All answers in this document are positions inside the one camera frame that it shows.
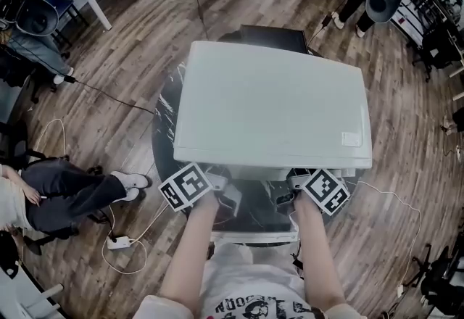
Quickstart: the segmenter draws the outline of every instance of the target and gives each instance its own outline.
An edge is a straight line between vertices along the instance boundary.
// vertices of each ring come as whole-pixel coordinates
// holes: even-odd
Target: office chair wheel
[[[95,167],[90,167],[86,172],[89,175],[95,175],[95,176],[102,175],[103,167],[101,165],[96,165]]]

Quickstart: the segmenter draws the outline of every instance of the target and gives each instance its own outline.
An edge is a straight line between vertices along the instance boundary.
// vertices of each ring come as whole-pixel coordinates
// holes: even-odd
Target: white cable
[[[356,186],[356,183],[352,183],[350,181],[347,181],[347,183],[351,183],[352,185],[355,185]],[[412,209],[413,211],[416,211],[418,214],[419,214],[419,227],[418,227],[418,232],[415,234],[415,237],[413,239],[413,242],[411,244],[411,248],[410,248],[410,251],[409,251],[409,260],[407,261],[407,266],[406,266],[406,271],[405,271],[405,274],[403,275],[403,277],[401,278],[401,281],[400,281],[400,285],[403,284],[403,281],[404,279],[406,278],[406,275],[407,275],[407,272],[409,271],[409,268],[410,268],[410,265],[411,265],[411,259],[412,259],[412,256],[413,256],[413,249],[414,249],[414,244],[415,244],[415,240],[418,238],[418,235],[419,233],[421,232],[421,225],[422,225],[422,217],[421,217],[421,211],[418,210],[417,208],[414,208],[413,206],[411,206],[410,204],[404,202],[401,200],[401,198],[393,191],[380,191],[378,190],[375,186],[372,186],[370,185],[369,183],[366,183],[364,181],[358,181],[358,183],[363,183],[367,186],[369,186],[370,188],[374,189],[375,191],[377,191],[378,193],[380,194],[393,194],[396,196],[396,198],[398,198],[398,200],[405,206],[408,206],[410,209]]]
[[[118,273],[120,274],[123,274],[125,276],[130,276],[132,274],[137,274],[137,273],[140,273],[145,267],[146,267],[146,263],[147,263],[147,260],[148,260],[148,254],[146,252],[146,247],[145,245],[140,241],[140,238],[142,236],[144,236],[144,234],[151,228],[151,226],[154,224],[154,222],[161,216],[161,214],[166,210],[167,206],[169,204],[166,204],[165,207],[154,217],[153,221],[150,222],[150,225],[148,225],[148,227],[145,229],[145,231],[137,238],[137,239],[129,239],[129,242],[130,242],[130,245],[132,246],[134,243],[139,243],[142,245],[142,247],[144,248],[144,253],[145,253],[145,262],[144,262],[144,266],[138,270],[135,270],[135,271],[131,271],[129,273],[125,273],[124,271],[121,271],[117,268],[115,268],[113,265],[111,265],[108,260],[106,259],[106,257],[104,256],[104,246],[107,244],[107,241],[108,241],[108,236],[113,232],[113,229],[115,228],[115,224],[116,224],[116,217],[115,217],[115,214],[111,208],[111,206],[109,206],[109,211],[111,211],[111,215],[113,217],[113,224],[111,225],[111,230],[109,231],[109,233],[107,234],[107,238],[104,240],[104,243],[102,244],[101,246],[101,257],[103,258],[103,261],[105,261],[108,266],[111,267],[111,269],[117,271]]]
[[[47,125],[45,126],[45,128],[44,128],[43,131],[42,131],[41,136],[40,136],[40,137],[38,138],[38,140],[37,140],[36,149],[38,148],[38,146],[39,146],[39,144],[40,144],[40,142],[41,142],[41,140],[42,140],[42,137],[44,137],[44,134],[45,134],[45,132],[46,132],[46,129],[49,127],[49,125],[51,125],[53,122],[56,122],[57,120],[61,122],[61,127],[62,127],[62,129],[63,129],[63,148],[64,148],[65,155],[66,155],[66,133],[65,133],[65,125],[63,124],[63,121],[62,121],[61,119],[59,119],[59,118],[53,119],[53,120],[51,120],[50,122],[47,123]]]
[[[154,222],[156,220],[158,220],[158,218],[162,215],[162,213],[166,210],[167,206],[169,206],[169,204],[166,204],[165,207],[154,217],[153,221],[150,222],[150,225],[148,225],[148,227],[144,230],[144,232],[142,234],[140,234],[140,236],[138,238],[135,238],[134,239],[134,242],[135,243],[136,241],[139,241],[141,239],[142,236],[145,235],[145,233],[148,231],[148,229],[151,228],[151,226],[154,224]]]

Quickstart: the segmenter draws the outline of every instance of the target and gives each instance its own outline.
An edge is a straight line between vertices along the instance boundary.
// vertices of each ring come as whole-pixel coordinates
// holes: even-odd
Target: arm
[[[304,266],[304,290],[311,305],[326,311],[346,303],[318,207],[305,193],[295,200]]]
[[[193,208],[159,290],[160,297],[182,304],[194,315],[198,310],[204,264],[218,207],[218,201],[210,192]]]
[[[41,196],[38,193],[38,191],[36,191],[34,188],[30,187],[21,178],[21,176],[18,174],[18,172],[13,170],[11,167],[8,167],[7,165],[2,165],[0,167],[0,169],[1,169],[0,175],[2,177],[4,177],[4,178],[7,178],[8,180],[15,183],[16,185],[18,185],[22,189],[22,191],[24,191],[24,195],[26,196],[26,198],[29,199],[29,201],[31,203],[34,203],[36,205],[40,204]]]

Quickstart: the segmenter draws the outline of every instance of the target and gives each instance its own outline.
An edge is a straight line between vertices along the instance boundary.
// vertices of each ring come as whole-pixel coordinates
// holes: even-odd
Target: hand
[[[38,207],[40,206],[41,195],[38,193],[37,190],[27,185],[24,188],[22,188],[22,191],[24,191],[24,195],[26,196],[26,198],[28,198],[29,202],[35,204]]]
[[[208,191],[204,196],[202,196],[197,203],[194,205],[195,209],[210,210],[211,212],[216,212],[219,209],[219,202],[216,198],[214,192]]]
[[[294,201],[294,206],[297,214],[298,225],[300,225],[300,222],[304,222],[308,218],[322,219],[319,207],[303,190],[298,193],[297,198]]]

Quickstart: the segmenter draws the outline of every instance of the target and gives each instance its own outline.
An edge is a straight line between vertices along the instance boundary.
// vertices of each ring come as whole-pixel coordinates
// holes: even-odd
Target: desk leg
[[[92,7],[92,10],[95,12],[95,15],[99,18],[101,23],[103,24],[104,28],[106,30],[111,29],[111,24],[109,23],[107,17],[104,15],[102,9],[100,8],[99,4],[96,3],[96,0],[87,0],[88,4],[90,4],[90,7]]]
[[[452,100],[455,102],[455,101],[457,101],[457,100],[459,100],[459,99],[461,99],[463,97],[464,97],[464,92],[461,92],[460,94],[457,94],[456,96],[453,96]]]
[[[464,72],[464,65],[462,67],[460,67],[458,70],[456,70],[455,72],[452,72],[449,77],[450,78],[453,78],[454,76],[458,75],[459,73],[461,72]]]

